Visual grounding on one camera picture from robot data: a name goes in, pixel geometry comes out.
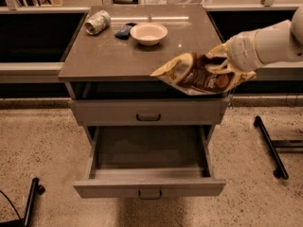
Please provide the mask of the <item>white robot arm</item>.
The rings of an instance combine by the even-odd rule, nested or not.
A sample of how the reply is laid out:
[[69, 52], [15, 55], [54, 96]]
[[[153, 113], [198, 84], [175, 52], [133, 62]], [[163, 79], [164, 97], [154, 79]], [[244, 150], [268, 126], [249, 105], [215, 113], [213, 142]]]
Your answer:
[[265, 65], [286, 61], [302, 61], [303, 6], [291, 20], [241, 32], [226, 43], [210, 50], [206, 57], [223, 59], [220, 65], [207, 65], [209, 73], [222, 75], [234, 73], [237, 79], [251, 79]]

